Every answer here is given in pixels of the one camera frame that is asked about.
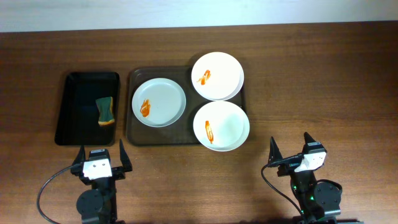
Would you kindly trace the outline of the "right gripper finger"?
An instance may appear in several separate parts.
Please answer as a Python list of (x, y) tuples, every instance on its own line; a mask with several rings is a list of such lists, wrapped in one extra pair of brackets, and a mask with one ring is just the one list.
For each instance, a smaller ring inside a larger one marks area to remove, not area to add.
[(277, 146), (277, 143), (273, 137), (270, 138), (270, 151), (269, 151), (269, 158), (268, 163), (271, 164), (276, 161), (282, 160), (282, 154)]
[(314, 138), (312, 138), (311, 135), (309, 135), (309, 133), (304, 132), (303, 136), (306, 144), (316, 143), (316, 140), (314, 140)]

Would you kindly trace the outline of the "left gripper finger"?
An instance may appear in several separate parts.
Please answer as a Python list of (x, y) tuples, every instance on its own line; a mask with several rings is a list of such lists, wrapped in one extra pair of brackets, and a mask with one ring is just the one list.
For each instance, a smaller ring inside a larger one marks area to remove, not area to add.
[(124, 172), (131, 172), (132, 171), (132, 164), (130, 158), (125, 151), (124, 144), (122, 139), (119, 140), (119, 153), (120, 153), (120, 160), (123, 167)]
[(86, 160), (86, 155), (85, 155), (85, 147), (84, 145), (80, 146), (80, 150), (78, 151), (78, 154), (75, 158), (75, 160), (73, 161), (73, 166), (77, 165), (77, 164), (82, 164), (84, 163)]

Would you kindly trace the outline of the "green and yellow sponge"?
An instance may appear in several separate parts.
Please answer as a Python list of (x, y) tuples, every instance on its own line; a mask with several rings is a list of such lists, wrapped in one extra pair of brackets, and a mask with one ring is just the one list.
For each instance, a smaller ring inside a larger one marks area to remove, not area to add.
[(100, 126), (107, 126), (113, 124), (114, 123), (113, 97), (108, 96), (104, 98), (99, 98), (95, 102), (99, 111), (98, 124)]

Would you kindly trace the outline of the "white plate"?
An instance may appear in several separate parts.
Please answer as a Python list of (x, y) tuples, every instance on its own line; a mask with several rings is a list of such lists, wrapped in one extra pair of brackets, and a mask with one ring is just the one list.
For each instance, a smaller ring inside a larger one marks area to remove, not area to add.
[(244, 71), (239, 61), (224, 52), (200, 57), (191, 72), (194, 89), (211, 101), (229, 100), (242, 89)]
[(250, 124), (247, 114), (236, 104), (213, 101), (197, 111), (193, 131), (199, 142), (208, 149), (228, 152), (245, 142)]

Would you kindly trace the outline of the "pale blue round plate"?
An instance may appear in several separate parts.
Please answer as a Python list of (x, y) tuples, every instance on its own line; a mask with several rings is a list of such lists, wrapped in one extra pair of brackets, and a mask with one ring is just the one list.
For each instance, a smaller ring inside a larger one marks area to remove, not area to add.
[(153, 78), (141, 84), (131, 100), (134, 116), (144, 125), (166, 127), (185, 111), (186, 96), (182, 87), (167, 78)]

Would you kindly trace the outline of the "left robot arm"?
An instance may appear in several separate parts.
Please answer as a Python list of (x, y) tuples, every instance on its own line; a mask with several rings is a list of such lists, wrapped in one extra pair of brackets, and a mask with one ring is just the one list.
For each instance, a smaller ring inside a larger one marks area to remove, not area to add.
[(77, 176), (91, 189), (84, 191), (76, 201), (76, 209), (85, 224), (122, 223), (118, 219), (116, 181), (126, 178), (132, 171), (132, 164), (123, 142), (119, 142), (121, 166), (111, 167), (111, 159), (107, 149), (97, 149), (85, 155), (85, 147), (81, 146), (72, 163), (71, 174)]

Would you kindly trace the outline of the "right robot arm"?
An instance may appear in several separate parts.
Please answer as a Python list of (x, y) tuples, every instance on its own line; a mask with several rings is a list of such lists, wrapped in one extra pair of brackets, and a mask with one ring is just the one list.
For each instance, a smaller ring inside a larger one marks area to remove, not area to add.
[(358, 220), (337, 220), (341, 214), (340, 202), (343, 193), (342, 186), (332, 180), (316, 179), (314, 172), (324, 165), (327, 150), (323, 144), (305, 132), (305, 144), (302, 152), (283, 157), (274, 138), (270, 139), (268, 163), (261, 169), (261, 176), (265, 177), (264, 170), (270, 167), (278, 168), (277, 176), (289, 176), (290, 188), (296, 200), (276, 189), (267, 179), (266, 184), (279, 195), (286, 198), (300, 213), (294, 218), (295, 223), (359, 223)]

